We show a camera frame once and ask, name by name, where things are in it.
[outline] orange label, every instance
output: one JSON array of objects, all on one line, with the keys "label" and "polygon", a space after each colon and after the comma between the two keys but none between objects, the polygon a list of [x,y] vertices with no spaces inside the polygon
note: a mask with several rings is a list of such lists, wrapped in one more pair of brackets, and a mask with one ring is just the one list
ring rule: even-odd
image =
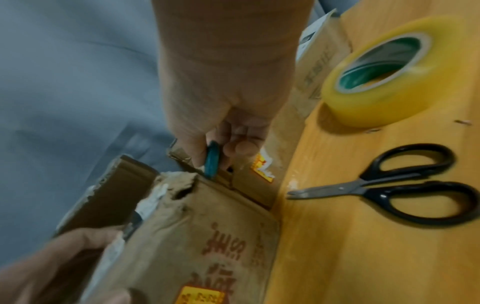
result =
[{"label": "orange label", "polygon": [[193,286],[183,286],[175,304],[222,304],[225,292]]},{"label": "orange label", "polygon": [[275,176],[267,170],[268,167],[272,164],[273,160],[267,154],[265,148],[260,149],[260,153],[256,155],[251,169],[270,183],[274,181]]}]

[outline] scissors blade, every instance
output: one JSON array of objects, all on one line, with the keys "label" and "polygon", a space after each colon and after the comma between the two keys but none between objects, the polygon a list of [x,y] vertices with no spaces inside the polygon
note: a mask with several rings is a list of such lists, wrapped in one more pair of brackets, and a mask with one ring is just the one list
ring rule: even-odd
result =
[{"label": "scissors blade", "polygon": [[294,190],[287,193],[287,199],[311,199],[322,198],[339,195],[356,194],[354,191],[366,182],[362,179],[357,179],[347,183],[328,185],[322,187],[313,187],[302,190]]}]

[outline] open cardboard box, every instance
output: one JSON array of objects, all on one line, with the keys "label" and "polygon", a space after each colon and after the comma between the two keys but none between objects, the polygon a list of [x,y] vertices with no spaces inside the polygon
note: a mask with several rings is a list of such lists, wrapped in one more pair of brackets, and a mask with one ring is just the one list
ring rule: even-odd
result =
[{"label": "open cardboard box", "polygon": [[[254,159],[236,159],[232,170],[220,171],[216,182],[270,209],[305,128],[305,119],[317,105],[324,79],[351,52],[335,11],[304,30],[297,51],[295,81],[289,100],[272,122],[268,137]],[[198,172],[176,143],[168,155],[187,171]]]},{"label": "open cardboard box", "polygon": [[[56,233],[121,225],[123,237],[63,267],[39,303],[70,304],[118,288],[132,290],[134,303],[262,303],[280,235],[264,208],[275,201],[323,80],[348,53],[334,12],[309,26],[291,97],[260,154],[253,163],[234,163],[233,173],[219,172],[216,181],[158,173],[127,156],[114,160]],[[169,154],[196,172],[179,147]]]}]

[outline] clear packing tape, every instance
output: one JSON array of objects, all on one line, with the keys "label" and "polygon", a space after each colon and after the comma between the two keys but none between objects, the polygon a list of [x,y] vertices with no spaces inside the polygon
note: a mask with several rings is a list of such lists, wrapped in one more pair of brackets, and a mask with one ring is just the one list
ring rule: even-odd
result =
[{"label": "clear packing tape", "polygon": [[466,52],[461,19],[420,19],[346,57],[323,83],[322,98],[345,125],[390,124],[456,90],[464,82]]}]

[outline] wood grain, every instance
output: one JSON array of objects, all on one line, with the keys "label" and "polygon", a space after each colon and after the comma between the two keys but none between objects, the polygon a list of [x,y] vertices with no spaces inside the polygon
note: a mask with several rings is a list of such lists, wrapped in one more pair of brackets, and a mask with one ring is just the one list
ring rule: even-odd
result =
[{"label": "wood grain", "polygon": [[[317,107],[274,209],[282,234],[266,304],[480,302],[480,220],[426,229],[392,221],[354,196],[283,198],[289,184],[305,188],[350,181],[381,152],[423,142],[447,145],[458,156],[456,166],[436,179],[480,189],[480,2],[362,0],[342,15],[342,22],[355,49],[408,21],[439,14],[468,22],[471,56],[463,72],[468,81],[429,110],[369,134],[340,125],[325,105]],[[409,161],[405,156],[393,165]],[[436,206],[412,201],[409,211],[451,212],[450,199],[432,200]]]}]

